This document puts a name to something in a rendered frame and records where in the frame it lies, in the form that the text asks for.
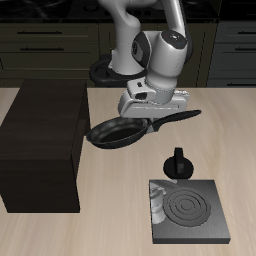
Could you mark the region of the round black knob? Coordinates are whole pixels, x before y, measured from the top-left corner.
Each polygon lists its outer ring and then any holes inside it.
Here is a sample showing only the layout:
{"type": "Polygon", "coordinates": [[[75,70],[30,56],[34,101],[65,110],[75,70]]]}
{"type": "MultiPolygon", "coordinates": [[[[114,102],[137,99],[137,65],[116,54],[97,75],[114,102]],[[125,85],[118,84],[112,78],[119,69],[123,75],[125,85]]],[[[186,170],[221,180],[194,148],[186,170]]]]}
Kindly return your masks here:
{"type": "Polygon", "coordinates": [[[183,149],[176,147],[174,155],[164,162],[163,171],[170,179],[189,179],[194,172],[194,166],[184,157],[183,149]]]}

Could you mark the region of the black frying pan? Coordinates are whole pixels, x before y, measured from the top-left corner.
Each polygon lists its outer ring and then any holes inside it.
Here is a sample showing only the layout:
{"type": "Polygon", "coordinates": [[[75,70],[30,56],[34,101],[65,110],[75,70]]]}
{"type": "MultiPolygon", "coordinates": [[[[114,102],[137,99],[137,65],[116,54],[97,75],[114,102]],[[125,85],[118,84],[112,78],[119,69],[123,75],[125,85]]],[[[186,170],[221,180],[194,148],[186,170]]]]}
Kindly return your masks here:
{"type": "Polygon", "coordinates": [[[146,134],[157,132],[165,123],[182,121],[200,113],[200,110],[184,111],[154,121],[150,118],[117,117],[92,128],[86,139],[101,149],[119,149],[137,142],[146,134]]]}

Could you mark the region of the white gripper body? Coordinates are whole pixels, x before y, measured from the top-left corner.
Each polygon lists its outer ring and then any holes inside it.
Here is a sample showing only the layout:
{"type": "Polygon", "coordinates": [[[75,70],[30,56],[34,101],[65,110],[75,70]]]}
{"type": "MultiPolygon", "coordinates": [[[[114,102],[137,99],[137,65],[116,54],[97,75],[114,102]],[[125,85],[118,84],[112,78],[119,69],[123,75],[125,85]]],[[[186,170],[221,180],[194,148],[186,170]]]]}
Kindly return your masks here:
{"type": "Polygon", "coordinates": [[[187,91],[171,89],[140,92],[142,99],[131,96],[126,90],[119,101],[118,112],[121,117],[129,118],[163,118],[186,110],[189,100],[187,91]]]}

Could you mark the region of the dark wooden cabinet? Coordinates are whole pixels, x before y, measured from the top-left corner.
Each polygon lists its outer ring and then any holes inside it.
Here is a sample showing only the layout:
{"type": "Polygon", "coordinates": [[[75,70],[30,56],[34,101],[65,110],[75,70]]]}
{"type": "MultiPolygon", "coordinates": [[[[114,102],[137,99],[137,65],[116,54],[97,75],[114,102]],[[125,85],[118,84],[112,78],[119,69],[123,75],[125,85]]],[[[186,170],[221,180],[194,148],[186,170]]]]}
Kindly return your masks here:
{"type": "Polygon", "coordinates": [[[23,82],[0,125],[0,196],[9,213],[78,213],[77,174],[90,130],[84,80],[23,82]]]}

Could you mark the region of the flat black base plate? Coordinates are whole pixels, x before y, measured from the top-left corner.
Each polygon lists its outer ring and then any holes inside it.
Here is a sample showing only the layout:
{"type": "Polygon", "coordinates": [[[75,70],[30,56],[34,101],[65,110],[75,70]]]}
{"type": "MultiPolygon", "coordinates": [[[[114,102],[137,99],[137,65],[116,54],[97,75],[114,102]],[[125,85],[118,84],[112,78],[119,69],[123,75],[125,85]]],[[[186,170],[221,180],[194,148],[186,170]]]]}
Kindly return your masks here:
{"type": "Polygon", "coordinates": [[[110,54],[103,54],[100,56],[100,59],[90,67],[89,76],[96,87],[126,88],[128,81],[142,78],[147,75],[146,69],[143,69],[140,73],[134,75],[118,74],[109,68],[111,60],[112,56],[110,54]]]}

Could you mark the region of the dark grey stove plate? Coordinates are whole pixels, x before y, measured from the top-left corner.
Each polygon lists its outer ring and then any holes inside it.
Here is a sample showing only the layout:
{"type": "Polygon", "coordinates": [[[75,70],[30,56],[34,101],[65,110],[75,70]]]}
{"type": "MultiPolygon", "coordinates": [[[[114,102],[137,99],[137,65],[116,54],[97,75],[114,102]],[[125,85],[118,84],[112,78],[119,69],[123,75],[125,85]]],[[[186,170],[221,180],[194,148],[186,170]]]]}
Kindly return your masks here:
{"type": "Polygon", "coordinates": [[[231,240],[214,180],[150,180],[154,244],[228,244],[231,240]]]}

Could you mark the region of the dark kitchen cupboards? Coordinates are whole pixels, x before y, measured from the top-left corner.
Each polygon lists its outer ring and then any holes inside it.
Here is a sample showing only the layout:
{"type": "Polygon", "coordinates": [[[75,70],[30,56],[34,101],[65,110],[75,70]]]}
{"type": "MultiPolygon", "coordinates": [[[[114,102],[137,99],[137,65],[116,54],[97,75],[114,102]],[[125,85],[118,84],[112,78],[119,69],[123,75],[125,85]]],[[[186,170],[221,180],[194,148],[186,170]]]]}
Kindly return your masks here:
{"type": "MultiPolygon", "coordinates": [[[[177,86],[204,87],[222,0],[182,0],[194,44],[177,86]]],[[[116,46],[98,0],[0,0],[0,87],[25,79],[85,79],[116,46]]]]}

